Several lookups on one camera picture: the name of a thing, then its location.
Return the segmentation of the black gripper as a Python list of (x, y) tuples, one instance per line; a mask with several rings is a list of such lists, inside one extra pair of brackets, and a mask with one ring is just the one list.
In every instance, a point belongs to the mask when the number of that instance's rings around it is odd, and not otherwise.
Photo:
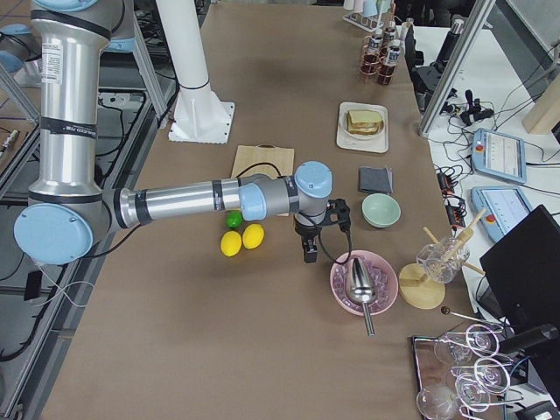
[(326, 214), (310, 216), (305, 213), (294, 215), (295, 231), (301, 237), (302, 249), (305, 263), (315, 263), (318, 257), (318, 242), (321, 249), (326, 252), (325, 245), (319, 238), (322, 228), (326, 225)]

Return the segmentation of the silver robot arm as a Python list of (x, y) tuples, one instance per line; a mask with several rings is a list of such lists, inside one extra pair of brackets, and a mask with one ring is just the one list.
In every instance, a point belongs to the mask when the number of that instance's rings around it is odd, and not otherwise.
[(35, 1), (42, 38), (40, 166), (29, 205), (17, 217), (17, 245), (34, 261), (61, 265), (90, 254), (106, 235), (188, 214), (240, 210), (246, 221), (292, 214), (315, 260), (314, 240), (330, 223), (333, 175), (316, 161), (294, 175), (217, 179), (173, 188), (102, 190), (95, 183), (100, 57), (111, 44), (136, 45), (130, 1)]

